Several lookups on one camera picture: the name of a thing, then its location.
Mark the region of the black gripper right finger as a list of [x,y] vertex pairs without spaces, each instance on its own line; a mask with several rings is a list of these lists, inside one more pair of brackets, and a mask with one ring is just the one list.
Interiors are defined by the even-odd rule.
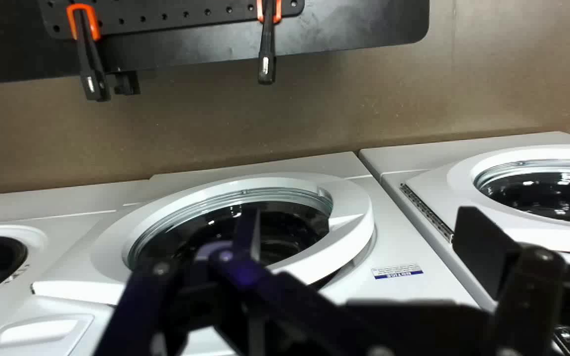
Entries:
[[514,242],[471,206],[457,210],[451,246],[497,303],[495,356],[570,356],[570,263],[558,251]]

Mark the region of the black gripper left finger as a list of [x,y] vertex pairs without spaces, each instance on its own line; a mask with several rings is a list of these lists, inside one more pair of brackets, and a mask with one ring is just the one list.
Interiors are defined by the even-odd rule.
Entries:
[[178,356],[186,346],[186,335],[164,325],[176,281],[178,267],[170,261],[138,265],[93,356]]

